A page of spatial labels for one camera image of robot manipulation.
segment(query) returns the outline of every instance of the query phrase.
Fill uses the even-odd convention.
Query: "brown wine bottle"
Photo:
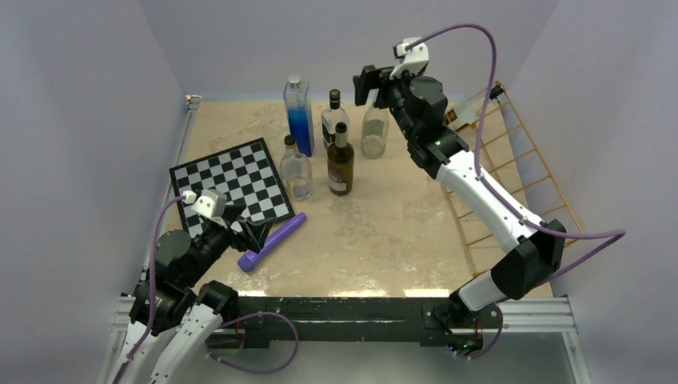
[[[355,154],[349,143],[348,128],[344,122],[335,126],[334,142],[327,149],[329,190],[337,196],[349,194],[353,188],[353,160]]]

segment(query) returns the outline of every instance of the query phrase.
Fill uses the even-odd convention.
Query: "chessboard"
[[[294,216],[263,138],[175,166],[169,175],[175,196],[185,190],[214,189],[228,196],[229,203],[247,205],[243,218],[281,222]],[[183,204],[178,208],[181,224],[191,238],[201,234],[206,226],[203,219]],[[237,222],[231,228],[242,231]]]

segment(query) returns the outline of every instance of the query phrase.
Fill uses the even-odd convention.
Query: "purple plastic toy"
[[[306,214],[301,212],[300,214],[294,216],[283,224],[278,230],[273,232],[264,242],[264,248],[258,254],[255,254],[251,250],[245,252],[245,254],[240,257],[240,260],[237,261],[238,266],[241,270],[245,272],[250,272],[264,259],[264,257],[269,254],[273,248],[290,236],[297,228],[301,226],[306,221]]]

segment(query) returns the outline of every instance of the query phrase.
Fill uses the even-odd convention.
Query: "blue bottle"
[[[309,84],[298,74],[290,75],[285,85],[285,108],[289,133],[297,140],[297,148],[308,157],[313,154],[313,116],[308,96]]]

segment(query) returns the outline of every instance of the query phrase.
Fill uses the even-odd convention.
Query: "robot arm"
[[[173,230],[158,239],[154,324],[133,359],[128,360],[127,354],[144,333],[149,319],[150,281],[146,280],[134,289],[130,324],[124,347],[114,366],[114,372],[118,374],[112,379],[113,383],[147,382],[152,373],[158,374],[158,382],[173,377],[176,370],[173,366],[180,366],[184,362],[183,358],[189,356],[188,353],[197,344],[204,343],[211,334],[207,329],[213,330],[222,321],[235,318],[235,291],[225,286],[215,286],[219,283],[211,282],[203,286],[198,297],[191,288],[229,247],[240,251],[261,251],[273,225],[271,220],[252,222],[240,218],[245,206],[227,204],[228,198],[216,190],[203,190],[199,196],[188,192],[185,196],[185,201],[192,204],[189,208],[209,220],[209,223],[202,234],[195,238],[190,238],[183,230]],[[231,229],[235,222],[240,225],[241,232]],[[184,325],[175,336],[177,327],[191,306],[191,316],[197,318],[198,323]],[[161,365],[154,370],[158,359]]]
[[[480,177],[498,194],[524,213],[516,218],[482,184],[468,144],[444,124],[447,98],[442,84],[424,76],[429,54],[425,44],[409,49],[419,38],[407,38],[393,48],[400,63],[395,67],[365,66],[353,77],[356,105],[364,105],[368,93],[377,89],[375,107],[389,108],[407,140],[411,159],[426,173],[457,194],[488,226],[506,256],[490,271],[450,295],[453,322],[463,324],[474,312],[503,298],[519,299],[560,266],[564,239],[543,234],[524,225],[524,220],[564,232],[554,220],[544,222],[517,202],[481,168]]]

